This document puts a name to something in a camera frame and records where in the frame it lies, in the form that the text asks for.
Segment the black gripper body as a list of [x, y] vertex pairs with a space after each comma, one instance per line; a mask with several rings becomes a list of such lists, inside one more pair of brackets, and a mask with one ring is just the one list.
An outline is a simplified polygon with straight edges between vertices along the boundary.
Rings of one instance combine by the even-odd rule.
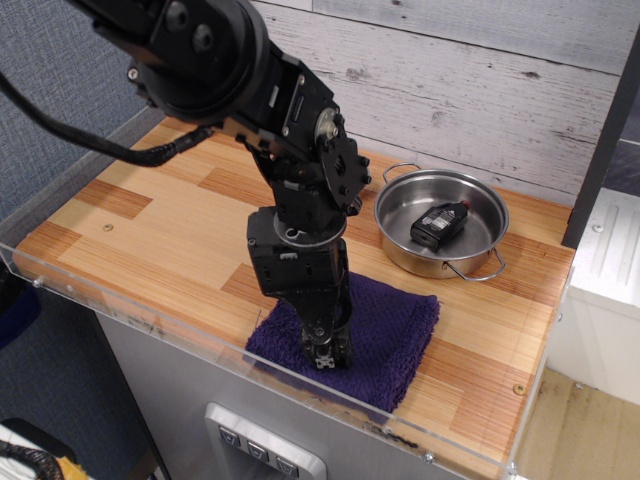
[[263, 207], [248, 218], [247, 244], [262, 293], [288, 303], [313, 345], [350, 343], [352, 314], [345, 241], [297, 245], [282, 238], [276, 210]]

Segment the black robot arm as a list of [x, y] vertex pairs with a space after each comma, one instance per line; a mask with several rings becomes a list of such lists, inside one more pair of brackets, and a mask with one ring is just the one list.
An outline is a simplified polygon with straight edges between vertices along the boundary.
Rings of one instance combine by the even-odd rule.
[[274, 198], [248, 219], [260, 289], [299, 316], [314, 367], [350, 366], [343, 234], [371, 176], [332, 91], [270, 40], [247, 1], [81, 1], [78, 8], [130, 55], [130, 80], [151, 105], [251, 153]]

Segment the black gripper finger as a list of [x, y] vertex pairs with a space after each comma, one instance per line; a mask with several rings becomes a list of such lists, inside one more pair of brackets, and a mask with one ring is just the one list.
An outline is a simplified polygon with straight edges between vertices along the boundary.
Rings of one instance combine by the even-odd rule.
[[348, 329], [342, 329], [334, 335], [333, 353], [337, 368], [346, 369], [351, 367], [354, 360], [354, 353], [350, 331]]
[[334, 369], [335, 356], [330, 343], [317, 345], [311, 341], [302, 342], [303, 352], [316, 370]]

